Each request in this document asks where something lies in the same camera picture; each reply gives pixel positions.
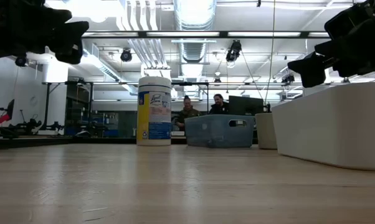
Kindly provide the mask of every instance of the product label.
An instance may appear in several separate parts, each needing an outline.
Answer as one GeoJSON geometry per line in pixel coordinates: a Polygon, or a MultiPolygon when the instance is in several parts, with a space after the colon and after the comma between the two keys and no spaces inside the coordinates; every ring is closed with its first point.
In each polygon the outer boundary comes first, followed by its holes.
{"type": "Polygon", "coordinates": [[[138,99],[138,140],[171,139],[171,94],[144,91],[138,99]]]}

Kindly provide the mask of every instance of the disinfecting wipes canister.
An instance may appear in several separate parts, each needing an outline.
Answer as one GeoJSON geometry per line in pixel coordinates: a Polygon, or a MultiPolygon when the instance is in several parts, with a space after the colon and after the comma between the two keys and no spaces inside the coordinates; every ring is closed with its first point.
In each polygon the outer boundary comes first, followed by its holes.
{"type": "Polygon", "coordinates": [[[171,144],[171,80],[143,77],[138,90],[138,132],[140,146],[171,144]]]}

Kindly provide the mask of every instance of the white storage box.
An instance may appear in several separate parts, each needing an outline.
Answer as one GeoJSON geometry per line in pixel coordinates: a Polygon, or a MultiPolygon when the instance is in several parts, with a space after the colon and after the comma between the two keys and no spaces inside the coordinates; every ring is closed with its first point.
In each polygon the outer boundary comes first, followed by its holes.
{"type": "Polygon", "coordinates": [[[280,154],[375,170],[375,83],[331,87],[272,112],[280,154]]]}

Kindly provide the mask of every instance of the bin handle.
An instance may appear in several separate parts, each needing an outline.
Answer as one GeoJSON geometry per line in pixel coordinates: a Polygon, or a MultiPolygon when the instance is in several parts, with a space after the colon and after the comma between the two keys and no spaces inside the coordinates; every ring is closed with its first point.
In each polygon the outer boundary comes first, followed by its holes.
{"type": "Polygon", "coordinates": [[[229,127],[246,127],[247,122],[245,120],[233,119],[229,121],[229,127]]]}

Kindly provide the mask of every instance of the man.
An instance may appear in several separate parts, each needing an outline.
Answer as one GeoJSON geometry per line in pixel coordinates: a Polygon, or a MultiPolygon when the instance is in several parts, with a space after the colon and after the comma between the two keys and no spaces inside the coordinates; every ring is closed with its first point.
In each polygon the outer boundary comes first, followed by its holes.
{"type": "Polygon", "coordinates": [[[196,116],[200,116],[200,112],[198,110],[193,109],[192,101],[188,96],[185,96],[183,99],[183,110],[179,112],[178,118],[176,120],[176,125],[179,127],[180,131],[185,131],[185,119],[186,118],[193,118],[196,116]]]}
{"type": "Polygon", "coordinates": [[[224,97],[221,94],[215,94],[215,104],[211,105],[209,114],[229,114],[229,104],[224,102],[224,97]]]}

